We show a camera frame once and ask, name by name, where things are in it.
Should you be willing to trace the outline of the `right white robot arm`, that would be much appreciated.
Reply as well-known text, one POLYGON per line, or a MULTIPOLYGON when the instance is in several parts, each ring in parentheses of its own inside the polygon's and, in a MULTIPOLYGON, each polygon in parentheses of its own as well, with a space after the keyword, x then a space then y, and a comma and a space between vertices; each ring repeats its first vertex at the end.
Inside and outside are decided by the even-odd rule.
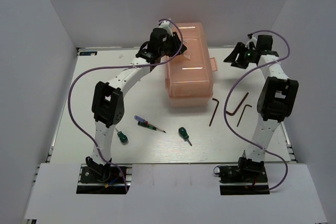
POLYGON ((233 85, 227 98, 230 97, 234 88, 253 71, 260 70, 265 83, 259 95, 256 109, 258 122, 252 139, 248 140, 238 133, 235 135, 251 145, 244 151, 243 157, 252 162, 265 161, 271 138, 278 126, 289 117, 295 103, 299 88, 297 80, 290 79, 281 67, 281 62, 290 55, 290 47, 286 42, 287 55, 280 57, 272 49, 273 37, 271 35, 248 34, 249 41, 238 42, 233 51, 224 59, 232 67, 247 69, 249 64, 254 63, 255 68, 249 70, 233 85))

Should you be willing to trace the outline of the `stubby green screwdriver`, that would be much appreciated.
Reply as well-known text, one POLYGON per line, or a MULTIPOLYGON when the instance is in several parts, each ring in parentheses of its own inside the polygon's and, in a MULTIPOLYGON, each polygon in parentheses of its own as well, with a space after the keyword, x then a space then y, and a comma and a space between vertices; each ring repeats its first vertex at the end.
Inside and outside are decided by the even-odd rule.
POLYGON ((180 127, 178 129, 178 133, 184 141, 186 141, 190 146, 192 146, 192 143, 189 140, 189 135, 187 133, 187 130, 184 127, 180 127))
POLYGON ((115 131, 117 132, 117 136, 118 136, 120 142, 123 145, 126 145, 128 143, 128 137, 122 131, 119 131, 117 128, 115 128, 115 131))

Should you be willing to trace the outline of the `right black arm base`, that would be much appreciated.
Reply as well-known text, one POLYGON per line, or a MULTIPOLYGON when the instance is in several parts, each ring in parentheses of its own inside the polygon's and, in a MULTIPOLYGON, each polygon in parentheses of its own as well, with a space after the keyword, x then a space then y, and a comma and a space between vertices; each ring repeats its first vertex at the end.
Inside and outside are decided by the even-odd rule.
POLYGON ((265 163, 240 157, 237 165, 217 165, 213 169, 219 177, 222 196, 268 195, 270 189, 265 163))

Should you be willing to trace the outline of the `large brown hex key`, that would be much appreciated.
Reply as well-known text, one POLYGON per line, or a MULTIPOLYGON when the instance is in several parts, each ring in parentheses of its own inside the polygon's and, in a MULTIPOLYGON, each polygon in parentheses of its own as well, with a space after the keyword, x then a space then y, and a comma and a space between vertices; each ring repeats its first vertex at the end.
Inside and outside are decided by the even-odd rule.
POLYGON ((237 113, 237 111, 240 109, 240 107, 242 106, 242 104, 244 103, 244 101, 246 100, 246 98, 248 97, 248 95, 249 95, 249 92, 247 92, 244 95, 244 97, 239 102, 239 104, 237 105, 237 107, 235 108, 235 110, 233 112, 226 111, 226 114, 229 115, 229 116, 234 116, 237 113))

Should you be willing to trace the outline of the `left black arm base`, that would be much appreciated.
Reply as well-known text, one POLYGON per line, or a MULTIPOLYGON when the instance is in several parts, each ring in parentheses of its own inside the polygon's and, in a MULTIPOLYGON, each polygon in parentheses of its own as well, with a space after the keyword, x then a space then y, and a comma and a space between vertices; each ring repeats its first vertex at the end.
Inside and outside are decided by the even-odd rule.
POLYGON ((132 166, 121 165, 118 168, 110 164, 97 164, 91 157, 81 166, 77 194, 125 195, 130 188, 132 166))

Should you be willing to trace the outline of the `long brown hex key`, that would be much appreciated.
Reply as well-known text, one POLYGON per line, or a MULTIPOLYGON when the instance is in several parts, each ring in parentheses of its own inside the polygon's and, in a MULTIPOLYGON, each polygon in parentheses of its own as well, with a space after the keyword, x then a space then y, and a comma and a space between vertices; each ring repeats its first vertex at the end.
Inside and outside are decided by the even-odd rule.
POLYGON ((213 114, 212 114, 212 117, 211 117, 211 120, 210 120, 210 122, 209 122, 209 127, 211 127, 212 126, 212 123, 213 123, 213 120, 214 120, 214 117, 215 117, 215 115, 216 115, 216 112, 217 112, 217 109, 218 109, 218 107, 219 107, 219 100, 218 99, 216 99, 216 98, 212 98, 212 101, 215 101, 216 102, 216 106, 215 106, 215 109, 214 109, 214 111, 213 111, 213 114))

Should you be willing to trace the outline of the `pink plastic toolbox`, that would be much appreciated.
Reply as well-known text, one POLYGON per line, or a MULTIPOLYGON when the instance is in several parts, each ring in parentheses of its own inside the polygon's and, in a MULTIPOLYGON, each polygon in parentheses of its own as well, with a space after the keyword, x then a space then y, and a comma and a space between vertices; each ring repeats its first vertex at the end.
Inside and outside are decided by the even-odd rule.
POLYGON ((165 87, 172 107, 205 106, 213 96, 215 58, 209 56, 201 23, 180 23, 184 53, 165 64, 165 87))

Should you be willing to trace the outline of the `stubby green screwdriver left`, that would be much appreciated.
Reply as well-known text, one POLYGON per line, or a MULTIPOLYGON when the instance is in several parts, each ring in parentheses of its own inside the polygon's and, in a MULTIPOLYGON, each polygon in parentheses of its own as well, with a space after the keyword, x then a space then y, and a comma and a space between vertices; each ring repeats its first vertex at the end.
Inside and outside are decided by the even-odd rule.
POLYGON ((119 131, 117 128, 115 128, 115 131, 117 132, 117 136, 118 136, 120 142, 123 145, 126 145, 128 143, 128 137, 122 131, 119 131))

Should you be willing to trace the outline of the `blue red handled screwdriver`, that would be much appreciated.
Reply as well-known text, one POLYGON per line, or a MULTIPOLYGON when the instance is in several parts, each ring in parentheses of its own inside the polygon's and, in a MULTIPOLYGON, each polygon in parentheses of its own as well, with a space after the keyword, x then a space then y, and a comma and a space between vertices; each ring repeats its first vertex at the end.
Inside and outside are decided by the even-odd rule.
POLYGON ((145 119, 143 119, 143 118, 140 117, 140 116, 135 115, 135 116, 134 116, 134 119, 135 119, 136 121, 138 121, 138 122, 143 123, 143 124, 148 124, 148 121, 145 120, 145 119))

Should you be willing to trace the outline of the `black green precision screwdriver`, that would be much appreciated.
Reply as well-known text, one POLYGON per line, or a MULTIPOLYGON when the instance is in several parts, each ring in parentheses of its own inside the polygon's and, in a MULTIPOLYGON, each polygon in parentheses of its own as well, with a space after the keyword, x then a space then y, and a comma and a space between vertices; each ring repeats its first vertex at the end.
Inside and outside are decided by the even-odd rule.
POLYGON ((144 127, 144 128, 150 129, 150 130, 166 133, 164 130, 161 130, 161 129, 159 129, 159 128, 151 125, 151 124, 148 124, 148 123, 138 121, 138 126, 141 126, 141 127, 144 127))

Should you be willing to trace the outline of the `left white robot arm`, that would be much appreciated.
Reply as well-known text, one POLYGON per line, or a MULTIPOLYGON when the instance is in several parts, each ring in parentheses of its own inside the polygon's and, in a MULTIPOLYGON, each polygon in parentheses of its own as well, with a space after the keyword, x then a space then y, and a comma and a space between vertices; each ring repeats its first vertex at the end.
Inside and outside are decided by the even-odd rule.
POLYGON ((106 83, 96 84, 91 108, 96 127, 95 142, 86 164, 98 181, 104 182, 111 175, 112 137, 115 126, 124 116, 125 95, 161 63, 162 57, 174 58, 185 50, 181 30, 172 32, 160 25, 152 30, 150 40, 141 46, 125 70, 106 83))

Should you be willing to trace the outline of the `stubby green screwdriver right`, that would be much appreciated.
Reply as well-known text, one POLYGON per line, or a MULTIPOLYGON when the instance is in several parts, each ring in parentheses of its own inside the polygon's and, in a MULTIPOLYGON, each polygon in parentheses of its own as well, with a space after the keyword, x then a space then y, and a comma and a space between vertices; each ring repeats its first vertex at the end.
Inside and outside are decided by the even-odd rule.
POLYGON ((178 129, 178 133, 184 141, 186 141, 190 146, 192 146, 192 143, 189 140, 189 135, 187 133, 187 130, 184 127, 180 127, 178 129))

